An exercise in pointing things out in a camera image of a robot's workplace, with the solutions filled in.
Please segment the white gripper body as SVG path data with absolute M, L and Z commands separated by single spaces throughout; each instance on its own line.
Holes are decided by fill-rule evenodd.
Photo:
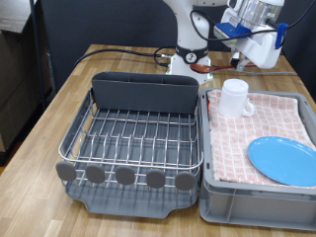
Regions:
M 280 54 L 280 49 L 276 49 L 276 41 L 276 33 L 237 39 L 231 43 L 232 56 L 236 57 L 239 54 L 239 61 L 246 60 L 247 64 L 252 62 L 259 68 L 271 69 L 276 65 Z

